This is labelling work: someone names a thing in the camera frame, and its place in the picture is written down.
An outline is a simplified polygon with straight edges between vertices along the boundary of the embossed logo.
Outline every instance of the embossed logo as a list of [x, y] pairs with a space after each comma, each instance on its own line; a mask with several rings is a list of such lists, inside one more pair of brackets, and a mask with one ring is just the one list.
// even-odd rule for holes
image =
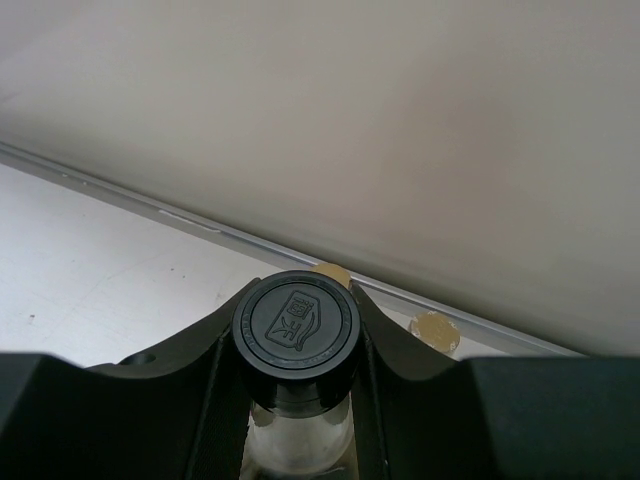
[[265, 333], [267, 340], [301, 352], [304, 342], [320, 329], [320, 301], [293, 292]]

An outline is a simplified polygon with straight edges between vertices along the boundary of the bottle cap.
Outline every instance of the bottle cap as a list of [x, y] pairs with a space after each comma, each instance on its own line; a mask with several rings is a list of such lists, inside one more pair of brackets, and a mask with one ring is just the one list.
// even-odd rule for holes
[[313, 272], [278, 273], [238, 305], [233, 338], [245, 386], [263, 408], [305, 418], [338, 405], [357, 367], [360, 315], [335, 280]]

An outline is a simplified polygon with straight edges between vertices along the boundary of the white surface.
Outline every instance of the white surface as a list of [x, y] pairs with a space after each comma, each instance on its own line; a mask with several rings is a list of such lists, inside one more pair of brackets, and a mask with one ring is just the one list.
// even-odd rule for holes
[[[118, 362], [280, 268], [0, 165], [0, 351]], [[384, 309], [401, 325], [409, 317]], [[500, 354], [463, 339], [463, 355]]]
[[4, 0], [0, 138], [639, 353], [639, 18], [637, 0]]

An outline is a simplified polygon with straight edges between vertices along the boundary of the clear bottle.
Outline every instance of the clear bottle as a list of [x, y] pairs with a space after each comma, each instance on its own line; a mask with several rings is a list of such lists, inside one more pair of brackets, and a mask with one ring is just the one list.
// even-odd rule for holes
[[251, 411], [240, 480], [358, 479], [351, 402], [311, 418]]
[[325, 275], [284, 272], [253, 287], [232, 333], [254, 400], [241, 480], [358, 478], [349, 391], [360, 317]]

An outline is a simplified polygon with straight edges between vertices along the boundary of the white wall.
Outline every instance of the white wall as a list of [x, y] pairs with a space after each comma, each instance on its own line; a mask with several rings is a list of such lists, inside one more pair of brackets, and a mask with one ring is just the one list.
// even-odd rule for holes
[[640, 352], [640, 2], [5, 0], [0, 138]]

